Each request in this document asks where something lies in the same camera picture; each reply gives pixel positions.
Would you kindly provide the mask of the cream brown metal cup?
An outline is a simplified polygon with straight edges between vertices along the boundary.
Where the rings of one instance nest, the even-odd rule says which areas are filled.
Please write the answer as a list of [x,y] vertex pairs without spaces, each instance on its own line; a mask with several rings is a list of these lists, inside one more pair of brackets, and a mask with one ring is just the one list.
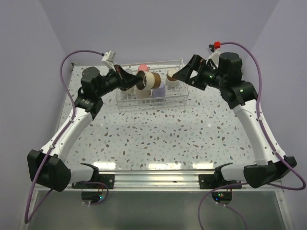
[[125,95],[132,94],[133,92],[134,92],[134,87],[131,87],[131,88],[125,90],[125,91],[121,91],[121,93],[125,94]]

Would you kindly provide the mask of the red plastic cup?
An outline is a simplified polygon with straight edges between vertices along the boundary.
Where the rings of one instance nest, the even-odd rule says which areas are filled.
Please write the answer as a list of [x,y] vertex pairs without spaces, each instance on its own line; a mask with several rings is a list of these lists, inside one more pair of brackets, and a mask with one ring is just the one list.
[[138,71],[145,71],[148,72],[149,71],[149,67],[146,64],[141,64],[138,67]]

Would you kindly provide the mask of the beige plastic cup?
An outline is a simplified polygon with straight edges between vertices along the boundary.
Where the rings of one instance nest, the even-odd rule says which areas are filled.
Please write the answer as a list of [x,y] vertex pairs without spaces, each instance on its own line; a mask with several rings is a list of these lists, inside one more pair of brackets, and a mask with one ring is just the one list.
[[136,97],[137,99],[147,99],[151,96],[151,90],[142,89],[139,90],[136,88]]

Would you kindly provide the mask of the purple plastic cup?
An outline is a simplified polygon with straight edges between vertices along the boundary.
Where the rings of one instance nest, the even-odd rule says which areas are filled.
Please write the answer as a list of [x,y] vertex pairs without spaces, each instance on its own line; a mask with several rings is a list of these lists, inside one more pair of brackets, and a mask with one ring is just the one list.
[[157,102],[162,102],[165,99],[165,84],[163,82],[157,89],[152,90],[152,98]]

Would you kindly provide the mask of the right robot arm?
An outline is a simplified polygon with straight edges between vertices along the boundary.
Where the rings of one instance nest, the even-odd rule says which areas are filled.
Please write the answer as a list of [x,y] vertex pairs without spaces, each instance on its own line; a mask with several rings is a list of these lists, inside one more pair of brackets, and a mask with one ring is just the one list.
[[290,171],[288,166],[297,165],[294,157],[287,157],[281,150],[262,111],[256,108],[258,94],[252,83],[242,80],[242,59],[237,53],[222,53],[216,68],[210,61],[193,55],[173,78],[200,90],[208,86],[218,89],[251,143],[254,164],[228,163],[216,167],[213,181],[217,187],[225,188],[230,182],[244,181],[258,188],[283,178]]

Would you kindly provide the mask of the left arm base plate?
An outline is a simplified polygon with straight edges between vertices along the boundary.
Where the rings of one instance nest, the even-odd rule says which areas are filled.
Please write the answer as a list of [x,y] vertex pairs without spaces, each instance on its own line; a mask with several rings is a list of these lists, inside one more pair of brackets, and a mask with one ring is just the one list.
[[115,183],[115,175],[114,174],[99,174],[97,179],[93,180],[94,184],[90,184],[89,182],[78,182],[73,183],[71,187],[73,189],[102,189],[105,188],[104,185],[107,186],[108,189],[114,188]]

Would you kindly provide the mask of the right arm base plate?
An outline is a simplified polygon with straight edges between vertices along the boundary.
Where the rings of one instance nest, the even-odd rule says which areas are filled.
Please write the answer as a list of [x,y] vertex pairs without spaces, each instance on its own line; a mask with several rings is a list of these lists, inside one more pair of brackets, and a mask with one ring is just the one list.
[[240,181],[226,181],[224,179],[217,179],[213,172],[201,173],[198,175],[200,189],[215,189],[218,187],[241,189],[242,183]]

